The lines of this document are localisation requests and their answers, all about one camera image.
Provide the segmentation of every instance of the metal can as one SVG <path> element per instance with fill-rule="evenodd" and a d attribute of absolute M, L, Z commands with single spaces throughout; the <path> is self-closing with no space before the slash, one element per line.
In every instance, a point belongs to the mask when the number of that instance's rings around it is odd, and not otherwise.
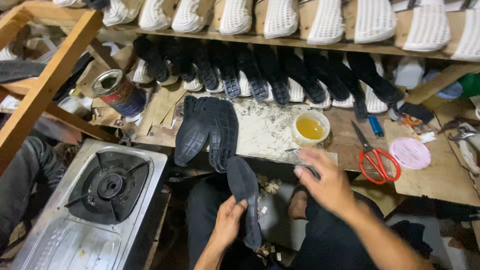
<path fill-rule="evenodd" d="M 101 74 L 92 85 L 93 93 L 124 116 L 142 111 L 145 92 L 135 87 L 123 70 L 112 69 Z"/>

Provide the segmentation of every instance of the hand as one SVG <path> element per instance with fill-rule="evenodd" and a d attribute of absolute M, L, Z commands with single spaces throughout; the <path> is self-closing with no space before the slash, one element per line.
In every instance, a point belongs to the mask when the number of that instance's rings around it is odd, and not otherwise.
<path fill-rule="evenodd" d="M 320 205 L 340 218 L 356 208 L 357 200 L 347 175 L 338 169 L 327 152 L 317 148 L 302 148 L 299 158 L 312 165 L 320 174 L 321 179 L 318 179 L 305 167 L 295 168 L 300 183 Z"/>
<path fill-rule="evenodd" d="M 239 233 L 240 217 L 247 209 L 247 200 L 237 203 L 232 195 L 226 200 L 216 215 L 215 228 L 210 237 L 209 244 L 221 249 L 226 249 L 233 243 Z"/>

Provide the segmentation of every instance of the blue lighter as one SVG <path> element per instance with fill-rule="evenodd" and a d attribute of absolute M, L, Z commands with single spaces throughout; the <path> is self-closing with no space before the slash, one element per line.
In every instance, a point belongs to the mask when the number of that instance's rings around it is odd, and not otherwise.
<path fill-rule="evenodd" d="M 370 121 L 370 125 L 372 126 L 373 133 L 375 133 L 375 136 L 377 136 L 377 138 L 383 138 L 384 131 L 382 130 L 380 123 L 378 123 L 377 118 L 373 115 L 369 115 L 368 121 Z"/>

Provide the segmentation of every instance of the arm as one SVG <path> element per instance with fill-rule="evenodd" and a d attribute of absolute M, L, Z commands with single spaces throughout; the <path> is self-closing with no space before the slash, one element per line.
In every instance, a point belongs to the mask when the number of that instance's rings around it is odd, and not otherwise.
<path fill-rule="evenodd" d="M 379 269 L 432 269 L 430 263 L 378 220 L 366 204 L 355 198 L 347 176 L 325 151 L 304 148 L 299 157 L 310 163 L 321 176 L 321 180 L 317 179 L 310 170 L 297 167 L 295 174 L 301 184 L 320 205 L 353 229 Z"/>
<path fill-rule="evenodd" d="M 225 250 L 239 233 L 240 217 L 245 209 L 247 209 L 247 201 L 242 200 L 237 203 L 233 196 L 220 206 L 215 228 L 193 270 L 220 269 Z"/>

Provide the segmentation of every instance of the red scissors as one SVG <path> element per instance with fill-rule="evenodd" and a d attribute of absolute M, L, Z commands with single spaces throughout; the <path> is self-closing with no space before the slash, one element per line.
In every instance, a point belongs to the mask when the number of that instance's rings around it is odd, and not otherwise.
<path fill-rule="evenodd" d="M 400 177 L 400 166 L 399 166 L 397 160 L 394 157 L 392 157 L 389 153 L 383 151 L 382 149 L 371 147 L 370 144 L 368 143 L 367 139 L 363 135 L 362 131 L 359 129 L 359 127 L 353 121 L 352 121 L 352 126 L 353 126 L 353 129 L 355 129 L 355 133 L 357 134 L 357 137 L 359 138 L 359 141 L 361 142 L 361 144 L 363 146 L 363 151 L 360 151 L 360 158 L 359 158 L 360 171 L 363 173 L 363 175 L 365 175 L 365 177 L 368 180 L 374 182 L 375 184 L 383 184 L 387 180 L 396 181 Z M 367 154 L 368 152 L 373 152 L 373 154 L 377 158 L 377 162 L 372 160 L 372 158 Z M 395 177 L 390 177 L 387 174 L 387 172 L 385 171 L 385 167 L 384 167 L 384 164 L 382 163 L 382 159 L 380 158 L 380 154 L 387 157 L 395 165 L 395 168 L 396 168 Z M 368 162 L 370 162 L 370 164 L 377 170 L 379 175 L 382 177 L 381 181 L 377 181 L 375 179 L 372 179 L 371 177 L 369 177 L 367 175 L 367 173 L 363 169 L 363 158 L 364 157 L 368 160 Z"/>

